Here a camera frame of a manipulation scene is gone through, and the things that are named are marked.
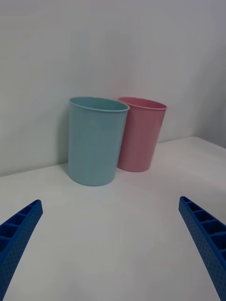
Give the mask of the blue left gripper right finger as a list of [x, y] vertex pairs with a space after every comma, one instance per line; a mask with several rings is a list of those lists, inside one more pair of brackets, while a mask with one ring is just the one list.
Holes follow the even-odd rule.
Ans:
[[220, 300], [226, 300], [226, 226], [181, 196], [179, 212], [190, 232]]

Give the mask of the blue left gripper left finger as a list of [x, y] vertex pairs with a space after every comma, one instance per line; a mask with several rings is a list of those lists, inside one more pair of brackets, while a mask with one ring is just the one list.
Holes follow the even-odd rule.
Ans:
[[38, 199], [0, 226], [0, 300], [4, 299], [14, 272], [42, 214], [42, 204]]

